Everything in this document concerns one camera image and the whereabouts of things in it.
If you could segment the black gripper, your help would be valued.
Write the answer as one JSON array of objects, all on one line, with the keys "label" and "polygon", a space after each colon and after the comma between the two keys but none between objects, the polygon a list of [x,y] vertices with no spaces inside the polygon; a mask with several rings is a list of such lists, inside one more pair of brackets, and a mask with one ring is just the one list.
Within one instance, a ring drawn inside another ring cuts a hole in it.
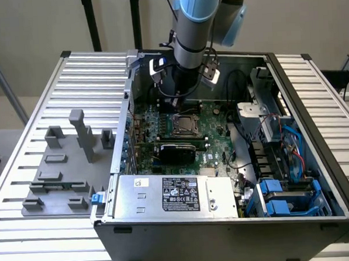
[{"label": "black gripper", "polygon": [[174,108],[180,108],[186,97],[194,93],[201,77],[200,71],[201,67],[187,69],[180,65],[173,66],[171,75],[175,83],[175,98],[171,104]]}]

